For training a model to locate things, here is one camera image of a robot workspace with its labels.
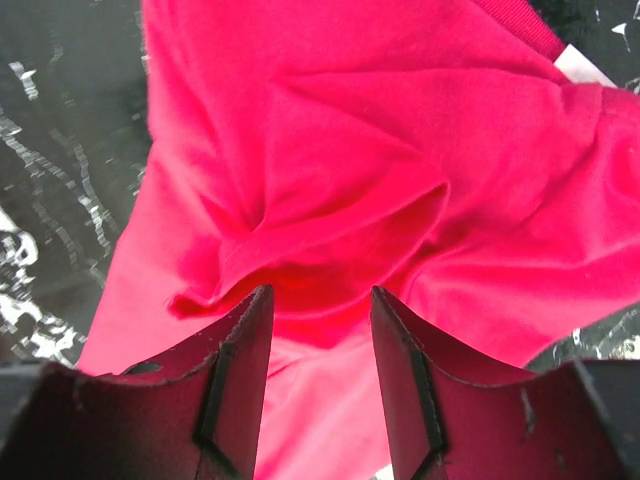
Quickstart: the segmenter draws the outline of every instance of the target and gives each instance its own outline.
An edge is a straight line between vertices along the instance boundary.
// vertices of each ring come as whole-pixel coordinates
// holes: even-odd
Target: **red t-shirt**
[[[80,368],[276,291],[258,480],[389,463],[371,286],[523,365],[640,299],[640,104],[524,0],[146,0],[153,147]]]

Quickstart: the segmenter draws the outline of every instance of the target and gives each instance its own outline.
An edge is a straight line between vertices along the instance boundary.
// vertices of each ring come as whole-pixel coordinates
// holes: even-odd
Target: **shiny surface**
[[[565,42],[640,93],[636,0],[532,3]],[[0,3],[4,359],[73,365],[79,356],[150,146],[140,24],[133,0]],[[534,366],[575,355],[640,355],[640,309],[575,332]]]

